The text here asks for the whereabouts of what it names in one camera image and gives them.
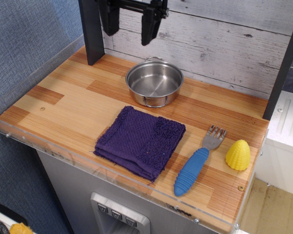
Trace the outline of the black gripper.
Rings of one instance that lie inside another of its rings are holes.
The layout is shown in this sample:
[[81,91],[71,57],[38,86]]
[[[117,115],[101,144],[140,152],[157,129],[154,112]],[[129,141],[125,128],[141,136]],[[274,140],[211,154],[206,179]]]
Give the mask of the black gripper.
[[120,8],[143,13],[142,45],[148,45],[156,38],[161,19],[168,17],[167,0],[152,0],[150,3],[137,0],[100,0],[99,13],[104,32],[108,36],[119,30]]

